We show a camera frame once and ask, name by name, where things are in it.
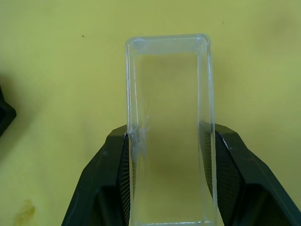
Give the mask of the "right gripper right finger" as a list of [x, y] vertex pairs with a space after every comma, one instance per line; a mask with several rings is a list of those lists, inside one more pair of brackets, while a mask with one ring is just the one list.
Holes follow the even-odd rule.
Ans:
[[215, 126], [217, 201], [226, 226], [299, 226], [301, 212], [239, 134]]

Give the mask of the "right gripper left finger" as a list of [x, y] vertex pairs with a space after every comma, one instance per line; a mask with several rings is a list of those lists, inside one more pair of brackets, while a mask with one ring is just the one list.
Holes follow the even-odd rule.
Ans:
[[127, 226], [130, 162], [127, 127], [114, 129], [83, 169], [64, 226]]

